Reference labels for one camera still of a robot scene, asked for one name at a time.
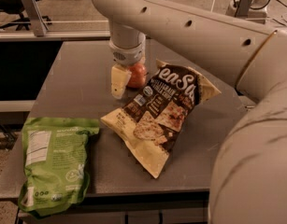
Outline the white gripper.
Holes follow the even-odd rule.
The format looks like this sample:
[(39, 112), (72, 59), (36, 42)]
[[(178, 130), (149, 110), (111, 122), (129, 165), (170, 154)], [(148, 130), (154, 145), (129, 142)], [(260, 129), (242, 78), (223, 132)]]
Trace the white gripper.
[(113, 35), (109, 47), (114, 61), (118, 63), (111, 68), (111, 94), (114, 98), (121, 99), (131, 78), (131, 72), (125, 66), (146, 62), (146, 36)]

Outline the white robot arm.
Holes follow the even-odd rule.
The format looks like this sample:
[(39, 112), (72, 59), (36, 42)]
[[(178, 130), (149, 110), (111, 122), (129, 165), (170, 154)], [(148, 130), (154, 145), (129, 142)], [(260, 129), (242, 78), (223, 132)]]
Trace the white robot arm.
[(287, 224), (287, 32), (166, 0), (92, 1), (256, 102), (216, 158), (208, 224)]

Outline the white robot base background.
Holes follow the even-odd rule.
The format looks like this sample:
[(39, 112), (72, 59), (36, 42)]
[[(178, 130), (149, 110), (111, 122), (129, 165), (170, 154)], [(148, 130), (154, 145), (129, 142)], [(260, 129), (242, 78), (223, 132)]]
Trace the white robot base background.
[[(235, 13), (237, 10), (237, 3), (239, 0), (232, 0), (229, 3), (229, 6), (226, 10), (226, 14), (231, 17), (236, 17)], [(246, 21), (253, 21), (256, 23), (265, 24), (267, 18), (267, 6), (270, 0), (253, 0), (251, 3), (251, 7), (249, 9), (247, 18), (239, 18), (244, 19)]]

